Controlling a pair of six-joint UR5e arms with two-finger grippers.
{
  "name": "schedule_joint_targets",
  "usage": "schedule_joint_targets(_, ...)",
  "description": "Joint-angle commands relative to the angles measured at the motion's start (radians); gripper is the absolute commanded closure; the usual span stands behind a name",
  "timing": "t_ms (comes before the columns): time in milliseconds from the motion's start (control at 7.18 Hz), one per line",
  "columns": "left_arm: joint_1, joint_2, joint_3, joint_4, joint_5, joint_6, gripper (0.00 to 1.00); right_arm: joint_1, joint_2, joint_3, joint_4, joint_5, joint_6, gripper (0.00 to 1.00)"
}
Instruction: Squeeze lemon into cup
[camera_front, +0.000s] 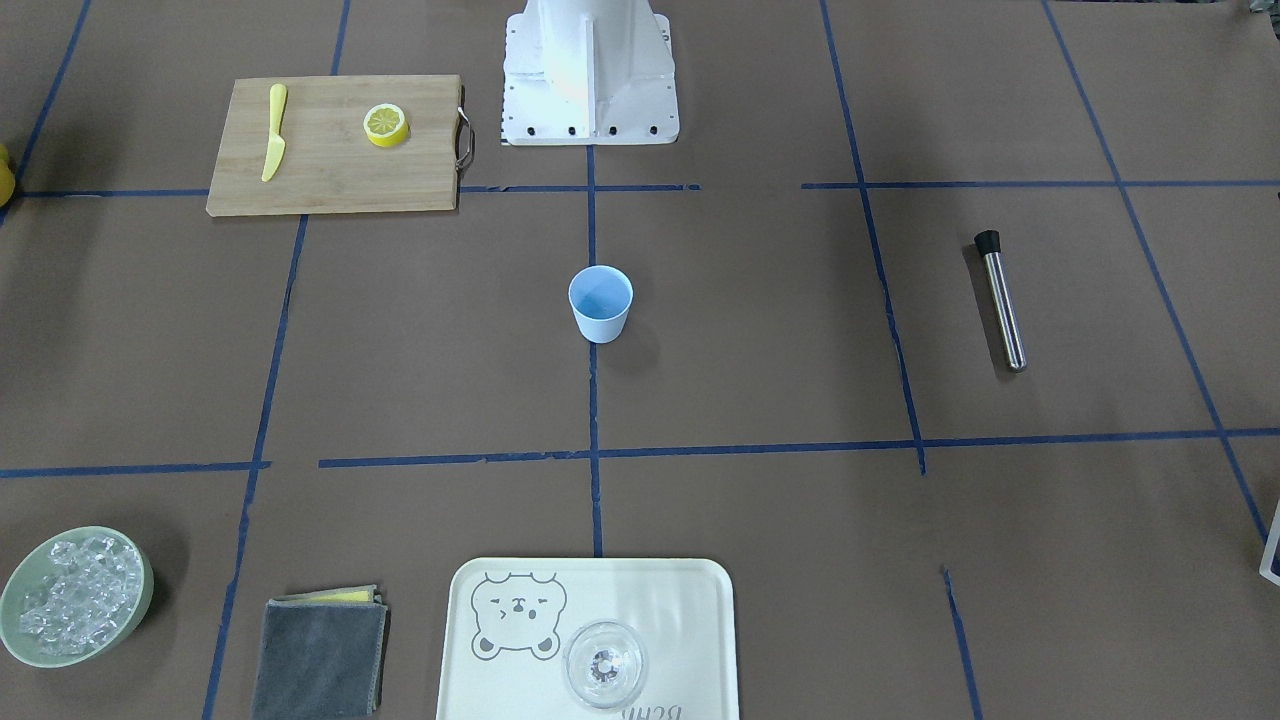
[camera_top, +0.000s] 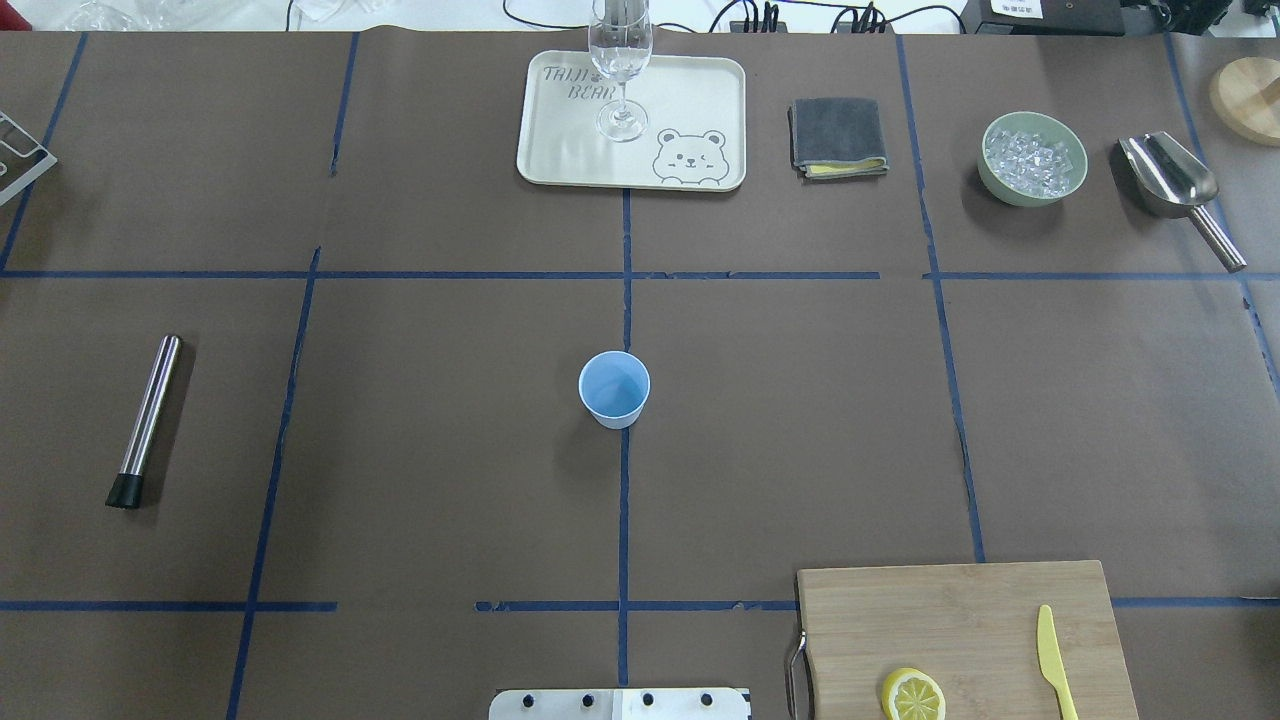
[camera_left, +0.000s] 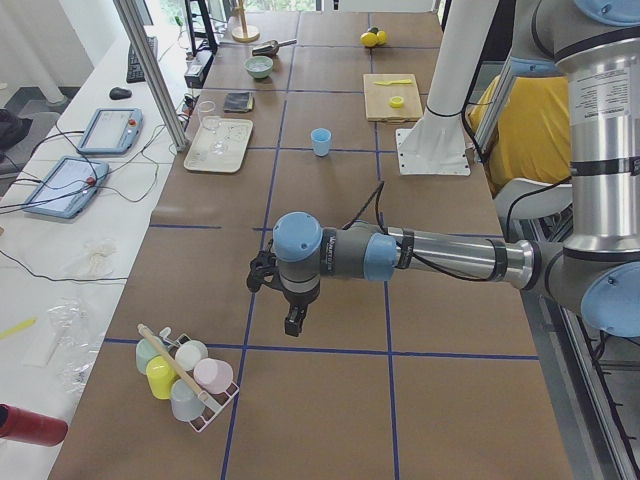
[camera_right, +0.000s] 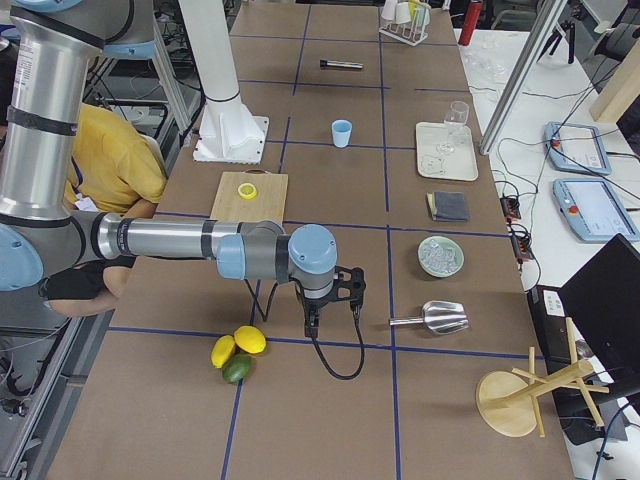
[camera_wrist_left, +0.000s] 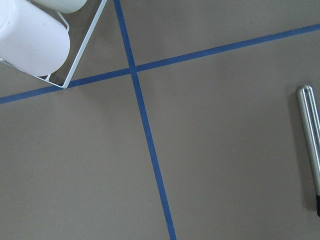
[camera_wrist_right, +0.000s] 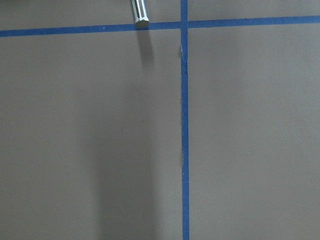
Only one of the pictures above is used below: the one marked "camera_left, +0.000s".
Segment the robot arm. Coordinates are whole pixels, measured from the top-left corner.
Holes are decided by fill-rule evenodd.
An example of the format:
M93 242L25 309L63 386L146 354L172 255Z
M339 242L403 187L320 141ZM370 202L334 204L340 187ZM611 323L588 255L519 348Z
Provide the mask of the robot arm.
M356 223L324 228L292 212L273 229L273 285L289 302L288 335L303 328L324 276L387 281L433 270L505 281L619 337L639 333L639 5L531 1L516 10L512 53L567 77L573 230L561 243L465 239Z

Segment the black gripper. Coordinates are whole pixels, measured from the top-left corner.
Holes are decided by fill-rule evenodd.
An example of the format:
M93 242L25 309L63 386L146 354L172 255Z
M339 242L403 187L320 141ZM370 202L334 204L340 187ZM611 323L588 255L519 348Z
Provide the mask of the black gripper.
M300 335L303 332L308 307L319 296L320 276L312 275L303 280L295 280L281 273L280 280L285 299L290 304L289 312L284 320L285 334Z

